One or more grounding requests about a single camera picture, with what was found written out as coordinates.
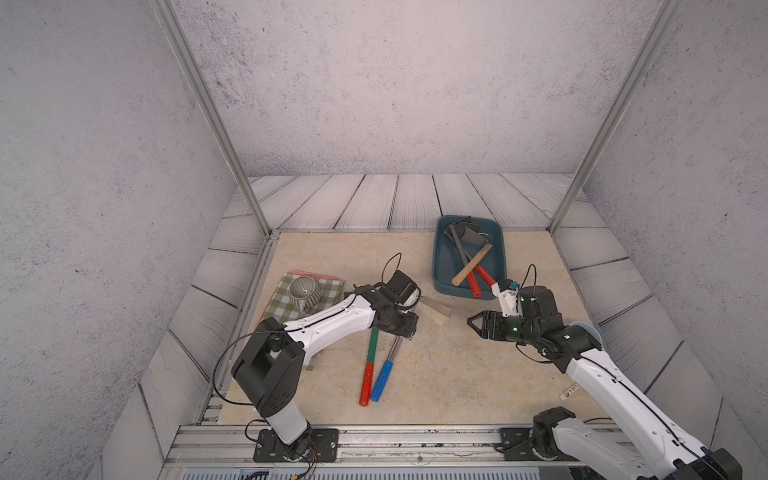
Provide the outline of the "grey hoe red grip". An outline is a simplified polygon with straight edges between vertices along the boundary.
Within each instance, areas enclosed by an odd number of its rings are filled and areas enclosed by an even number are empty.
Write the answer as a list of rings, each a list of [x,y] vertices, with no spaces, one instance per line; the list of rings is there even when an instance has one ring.
[[[466,252],[464,248],[464,243],[472,244],[475,246],[485,247],[486,245],[491,245],[487,235],[482,234],[478,231],[478,225],[473,224],[471,222],[468,222],[467,220],[469,217],[459,219],[455,222],[450,223],[447,226],[446,232],[448,235],[448,238],[453,242],[454,247],[457,251],[457,254],[459,256],[460,261],[462,262],[462,265],[467,265],[471,258],[469,254]],[[494,284],[496,284],[496,280],[488,273],[488,271],[482,267],[479,263],[474,268],[474,275],[476,277],[482,278],[482,280],[489,286],[492,287]],[[473,295],[476,297],[479,296],[479,282],[477,279],[475,280],[469,280],[469,277],[471,275],[468,275],[467,279],[469,281],[470,289],[473,292]]]
[[[462,266],[466,266],[468,264],[469,260],[466,257],[465,250],[464,250],[463,245],[462,245],[462,243],[460,241],[459,235],[458,235],[458,233],[457,233],[457,231],[455,229],[455,225],[454,224],[449,224],[446,227],[445,233],[451,239],[451,241],[452,241],[452,243],[453,243],[453,245],[454,245],[454,247],[456,249],[456,252],[457,252],[457,255],[459,257],[459,260],[462,262]],[[473,296],[475,298],[480,298],[482,296],[482,291],[481,291],[480,285],[479,285],[475,275],[472,272],[470,272],[467,275],[466,280],[467,280],[467,283],[469,285],[469,288],[470,288]]]

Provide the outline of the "wooden handled hoe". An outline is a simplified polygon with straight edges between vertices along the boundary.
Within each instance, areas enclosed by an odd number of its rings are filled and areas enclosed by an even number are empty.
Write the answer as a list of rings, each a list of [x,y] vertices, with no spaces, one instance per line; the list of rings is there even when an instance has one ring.
[[[474,274],[474,271],[477,270],[481,278],[489,286],[492,286],[495,283],[495,280],[485,270],[483,270],[480,267],[480,262],[491,251],[491,249],[493,248],[493,245],[488,241],[488,239],[484,235],[468,227],[462,227],[460,230],[458,230],[455,227],[455,229],[459,235],[461,243],[463,240],[467,240],[469,243],[473,245],[481,246],[481,249],[479,250],[479,252],[475,254],[473,257],[470,257],[469,254],[465,251],[466,257],[469,260],[469,262],[466,266],[463,267],[463,269],[461,270],[461,273],[466,273],[468,275],[470,272],[472,272]]]

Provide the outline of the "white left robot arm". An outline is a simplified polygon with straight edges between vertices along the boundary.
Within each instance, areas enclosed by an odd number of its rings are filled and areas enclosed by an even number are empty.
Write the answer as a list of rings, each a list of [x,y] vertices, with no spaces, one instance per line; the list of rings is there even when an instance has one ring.
[[[231,367],[232,378],[281,446],[297,456],[309,448],[312,433],[294,401],[304,366],[326,347],[371,328],[412,338],[420,297],[418,285],[397,270],[388,282],[359,286],[341,302],[308,317],[286,323],[267,318],[249,334]]]

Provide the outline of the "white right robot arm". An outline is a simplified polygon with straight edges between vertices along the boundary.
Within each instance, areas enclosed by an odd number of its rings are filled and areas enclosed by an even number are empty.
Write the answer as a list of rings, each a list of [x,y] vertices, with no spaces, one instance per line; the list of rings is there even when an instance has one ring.
[[[624,432],[628,450],[596,432],[565,407],[537,414],[528,443],[544,461],[562,456],[606,479],[739,479],[743,470],[726,449],[711,450],[677,425],[638,389],[605,351],[590,324],[566,324],[554,294],[544,286],[495,287],[501,306],[468,318],[483,339],[532,346],[585,390]]]

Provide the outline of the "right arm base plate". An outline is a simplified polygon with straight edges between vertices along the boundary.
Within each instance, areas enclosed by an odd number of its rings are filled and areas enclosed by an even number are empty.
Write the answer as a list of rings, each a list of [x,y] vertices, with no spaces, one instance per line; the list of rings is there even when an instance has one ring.
[[[534,447],[533,427],[507,427],[499,430],[500,441],[494,450],[505,461],[577,462],[577,459],[559,450],[542,453]]]

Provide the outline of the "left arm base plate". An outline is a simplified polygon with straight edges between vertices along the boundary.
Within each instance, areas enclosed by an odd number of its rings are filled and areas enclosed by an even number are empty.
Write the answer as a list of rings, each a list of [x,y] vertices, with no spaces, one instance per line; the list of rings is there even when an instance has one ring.
[[[312,428],[292,444],[284,443],[272,429],[259,431],[253,461],[278,463],[311,460],[333,463],[337,459],[340,431],[336,428]]]

